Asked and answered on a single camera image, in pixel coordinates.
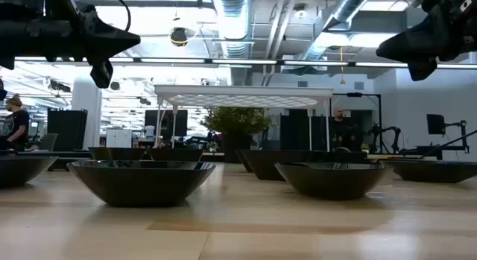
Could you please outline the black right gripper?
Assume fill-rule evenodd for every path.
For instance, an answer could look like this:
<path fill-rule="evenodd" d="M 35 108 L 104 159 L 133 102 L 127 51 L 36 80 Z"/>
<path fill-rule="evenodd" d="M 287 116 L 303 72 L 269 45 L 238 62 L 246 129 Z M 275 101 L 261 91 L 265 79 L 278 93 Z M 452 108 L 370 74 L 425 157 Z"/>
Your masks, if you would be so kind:
<path fill-rule="evenodd" d="M 450 61 L 477 51 L 477 0 L 423 0 L 423 10 L 428 16 L 421 23 L 382 42 L 376 55 L 405 63 Z M 435 59 L 408 64 L 413 81 L 425 80 L 436 68 Z"/>

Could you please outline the black leaf-shaped plate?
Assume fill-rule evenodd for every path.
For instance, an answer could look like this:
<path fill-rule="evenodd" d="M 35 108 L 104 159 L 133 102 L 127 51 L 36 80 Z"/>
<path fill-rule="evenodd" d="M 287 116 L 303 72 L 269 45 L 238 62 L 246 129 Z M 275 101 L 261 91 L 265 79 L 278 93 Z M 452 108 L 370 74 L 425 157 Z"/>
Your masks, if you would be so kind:
<path fill-rule="evenodd" d="M 459 183 L 477 176 L 477 162 L 426 159 L 383 159 L 403 180 L 424 183 Z"/>
<path fill-rule="evenodd" d="M 295 191 L 324 200 L 362 198 L 388 172 L 380 163 L 277 162 L 275 167 Z"/>
<path fill-rule="evenodd" d="M 0 156 L 0 188 L 22 186 L 56 160 L 55 156 Z"/>
<path fill-rule="evenodd" d="M 69 171 L 97 198 L 114 207 L 177 206 L 215 170 L 210 162 L 84 160 Z"/>

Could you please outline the white round column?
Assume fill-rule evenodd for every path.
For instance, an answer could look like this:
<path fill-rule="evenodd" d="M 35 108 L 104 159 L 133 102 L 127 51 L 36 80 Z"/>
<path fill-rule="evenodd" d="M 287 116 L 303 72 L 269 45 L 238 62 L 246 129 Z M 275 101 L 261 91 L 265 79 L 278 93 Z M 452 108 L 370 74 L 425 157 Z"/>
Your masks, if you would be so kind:
<path fill-rule="evenodd" d="M 101 128 L 102 91 L 89 75 L 78 75 L 72 90 L 72 109 L 86 110 L 83 149 L 97 147 Z"/>

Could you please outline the black monitor on stand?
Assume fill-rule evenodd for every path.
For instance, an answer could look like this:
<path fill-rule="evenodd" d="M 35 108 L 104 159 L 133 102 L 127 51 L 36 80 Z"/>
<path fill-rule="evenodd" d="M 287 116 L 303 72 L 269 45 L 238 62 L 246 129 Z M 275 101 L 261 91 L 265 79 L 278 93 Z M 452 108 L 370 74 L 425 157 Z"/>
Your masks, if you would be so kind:
<path fill-rule="evenodd" d="M 427 120 L 427 128 L 428 128 L 429 135 L 445 136 L 446 129 L 448 127 L 453 127 L 453 126 L 459 127 L 461 130 L 461 137 L 450 140 L 443 145 L 438 145 L 437 147 L 434 148 L 434 150 L 437 150 L 439 148 L 444 148 L 450 145 L 461 145 L 464 147 L 469 147 L 469 145 L 467 144 L 467 137 L 466 137 L 466 134 L 467 134 L 466 120 L 460 120 L 454 123 L 446 123 L 444 117 L 442 115 L 437 115 L 437 114 L 427 114 L 426 120 Z"/>

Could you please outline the black ceiling dome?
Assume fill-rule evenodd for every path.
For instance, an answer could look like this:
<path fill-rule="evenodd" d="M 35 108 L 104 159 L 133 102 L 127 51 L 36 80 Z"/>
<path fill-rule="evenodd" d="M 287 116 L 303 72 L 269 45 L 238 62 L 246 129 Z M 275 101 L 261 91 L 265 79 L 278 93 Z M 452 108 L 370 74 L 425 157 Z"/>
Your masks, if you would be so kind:
<path fill-rule="evenodd" d="M 177 47 L 185 46 L 188 42 L 185 28 L 173 28 L 169 39 L 171 43 Z"/>

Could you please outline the yellow hanging pendant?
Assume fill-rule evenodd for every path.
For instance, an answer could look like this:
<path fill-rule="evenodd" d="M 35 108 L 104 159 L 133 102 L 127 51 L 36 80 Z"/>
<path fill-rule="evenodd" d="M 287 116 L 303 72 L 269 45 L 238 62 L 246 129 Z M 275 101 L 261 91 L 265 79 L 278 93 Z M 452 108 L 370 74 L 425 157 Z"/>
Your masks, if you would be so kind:
<path fill-rule="evenodd" d="M 340 55 L 340 61 L 343 62 L 344 60 L 344 55 L 343 55 L 343 46 L 339 48 L 339 55 Z M 340 84 L 344 85 L 346 84 L 346 81 L 344 79 L 344 66 L 341 66 L 341 80 Z"/>

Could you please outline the black partition panel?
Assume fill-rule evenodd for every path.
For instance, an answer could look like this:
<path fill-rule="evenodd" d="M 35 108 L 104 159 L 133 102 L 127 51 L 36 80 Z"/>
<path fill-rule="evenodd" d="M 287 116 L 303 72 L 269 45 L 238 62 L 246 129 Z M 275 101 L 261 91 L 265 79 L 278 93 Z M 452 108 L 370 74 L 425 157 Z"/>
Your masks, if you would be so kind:
<path fill-rule="evenodd" d="M 53 151 L 83 150 L 88 112 L 86 110 L 49 110 L 47 133 L 57 133 Z"/>
<path fill-rule="evenodd" d="M 288 110 L 279 120 L 280 150 L 332 150 L 327 141 L 326 116 L 308 116 L 308 110 Z"/>

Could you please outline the white cabinet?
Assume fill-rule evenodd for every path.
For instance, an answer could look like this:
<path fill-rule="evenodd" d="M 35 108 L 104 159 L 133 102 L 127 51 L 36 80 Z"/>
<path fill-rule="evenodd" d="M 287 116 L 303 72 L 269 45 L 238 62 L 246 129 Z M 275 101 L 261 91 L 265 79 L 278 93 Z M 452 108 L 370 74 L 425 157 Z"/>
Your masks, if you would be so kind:
<path fill-rule="evenodd" d="M 108 129 L 105 146 L 107 148 L 131 148 L 132 130 Z"/>

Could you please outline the black desk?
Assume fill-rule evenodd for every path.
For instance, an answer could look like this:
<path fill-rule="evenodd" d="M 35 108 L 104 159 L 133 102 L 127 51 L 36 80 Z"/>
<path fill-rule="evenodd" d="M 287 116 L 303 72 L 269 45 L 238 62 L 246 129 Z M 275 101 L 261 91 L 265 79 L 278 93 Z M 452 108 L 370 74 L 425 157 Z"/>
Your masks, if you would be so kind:
<path fill-rule="evenodd" d="M 399 151 L 400 155 L 424 155 L 424 156 L 434 156 L 437 159 L 441 160 L 443 158 L 443 152 L 445 150 L 449 151 L 463 151 L 465 153 L 469 153 L 469 147 L 464 147 L 461 145 L 450 145 L 446 146 L 444 148 L 439 148 L 437 150 L 434 150 L 435 145 L 429 145 L 429 146 L 417 146 L 415 148 L 410 148 L 410 149 L 401 149 Z"/>

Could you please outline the person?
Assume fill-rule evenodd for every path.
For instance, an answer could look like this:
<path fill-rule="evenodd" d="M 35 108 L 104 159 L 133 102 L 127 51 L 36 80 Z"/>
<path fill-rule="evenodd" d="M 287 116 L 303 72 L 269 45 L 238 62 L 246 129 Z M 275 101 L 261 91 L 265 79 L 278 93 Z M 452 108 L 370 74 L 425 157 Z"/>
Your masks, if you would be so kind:
<path fill-rule="evenodd" d="M 352 147 L 353 135 L 348 123 L 344 120 L 343 109 L 335 109 L 333 115 L 331 133 L 332 146 L 334 148 L 346 148 L 350 150 Z"/>
<path fill-rule="evenodd" d="M 10 115 L 0 131 L 0 150 L 23 151 L 28 140 L 29 113 L 18 95 L 7 100 L 7 110 Z"/>

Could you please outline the long ceiling light strip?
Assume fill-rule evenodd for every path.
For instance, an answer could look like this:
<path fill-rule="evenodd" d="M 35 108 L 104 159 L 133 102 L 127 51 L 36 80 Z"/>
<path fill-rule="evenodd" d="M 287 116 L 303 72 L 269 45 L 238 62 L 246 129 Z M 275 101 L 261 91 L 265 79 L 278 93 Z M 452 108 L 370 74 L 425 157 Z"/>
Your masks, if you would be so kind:
<path fill-rule="evenodd" d="M 48 62 L 44 57 L 17 57 L 16 61 L 29 63 L 86 63 L 86 59 L 74 61 L 72 57 L 60 58 Z M 207 64 L 225 66 L 326 66 L 326 67 L 353 67 L 353 68 L 407 68 L 405 63 L 364 62 L 364 61 L 305 61 L 305 60 L 241 60 L 241 59 L 211 59 L 211 58 L 166 58 L 166 57 L 113 57 L 111 63 L 148 63 L 148 64 Z M 438 63 L 437 69 L 477 70 L 477 64 L 466 63 Z"/>

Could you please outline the white lattice raised rack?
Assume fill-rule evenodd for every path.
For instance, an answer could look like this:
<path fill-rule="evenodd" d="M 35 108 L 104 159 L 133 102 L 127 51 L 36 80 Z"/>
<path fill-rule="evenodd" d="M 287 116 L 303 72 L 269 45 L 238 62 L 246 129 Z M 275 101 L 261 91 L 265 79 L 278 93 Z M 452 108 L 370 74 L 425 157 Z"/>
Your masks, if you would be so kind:
<path fill-rule="evenodd" d="M 166 103 L 176 112 L 182 107 L 214 107 L 303 109 L 308 117 L 319 107 L 330 116 L 333 90 L 330 88 L 276 86 L 199 86 L 156 85 L 157 103 Z"/>

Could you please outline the green potted plant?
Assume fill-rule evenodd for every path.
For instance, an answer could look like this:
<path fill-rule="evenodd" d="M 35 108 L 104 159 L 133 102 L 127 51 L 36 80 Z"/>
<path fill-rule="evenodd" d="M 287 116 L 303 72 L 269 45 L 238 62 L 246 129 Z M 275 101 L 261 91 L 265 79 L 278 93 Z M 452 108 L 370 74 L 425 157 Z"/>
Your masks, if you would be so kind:
<path fill-rule="evenodd" d="M 209 107 L 200 122 L 208 130 L 221 134 L 221 149 L 226 163 L 240 163 L 237 150 L 249 150 L 253 136 L 267 130 L 271 117 L 263 108 Z"/>

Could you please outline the tall black frame stand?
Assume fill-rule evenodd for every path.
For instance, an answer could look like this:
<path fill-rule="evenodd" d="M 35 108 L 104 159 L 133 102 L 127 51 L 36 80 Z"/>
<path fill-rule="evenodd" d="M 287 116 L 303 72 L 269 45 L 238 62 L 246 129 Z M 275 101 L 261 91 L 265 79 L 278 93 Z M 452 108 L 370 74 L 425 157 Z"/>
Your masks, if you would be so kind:
<path fill-rule="evenodd" d="M 356 107 L 354 98 L 366 98 L 375 105 L 376 110 L 360 110 Z M 330 138 L 332 133 L 333 113 L 337 108 L 344 111 L 344 120 L 348 123 L 353 135 L 351 151 L 361 152 L 361 144 L 370 146 L 370 153 L 387 150 L 382 140 L 382 99 L 380 94 L 366 94 L 360 92 L 334 93 L 330 99 L 329 110 L 332 118 L 329 123 Z"/>

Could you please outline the silver ventilation duct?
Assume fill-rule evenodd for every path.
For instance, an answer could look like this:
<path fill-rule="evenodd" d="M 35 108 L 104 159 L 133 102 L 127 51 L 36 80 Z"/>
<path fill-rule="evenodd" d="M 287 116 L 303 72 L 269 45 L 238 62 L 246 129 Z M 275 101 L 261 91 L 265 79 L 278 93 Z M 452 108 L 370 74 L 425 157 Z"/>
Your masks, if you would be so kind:
<path fill-rule="evenodd" d="M 249 58 L 251 44 L 243 42 L 249 37 L 251 0 L 213 0 L 217 12 L 217 25 L 223 55 L 226 58 Z"/>
<path fill-rule="evenodd" d="M 354 16 L 368 0 L 335 0 L 334 5 L 321 10 L 313 24 L 314 39 L 300 55 L 300 60 L 319 60 L 328 47 L 344 40 Z"/>

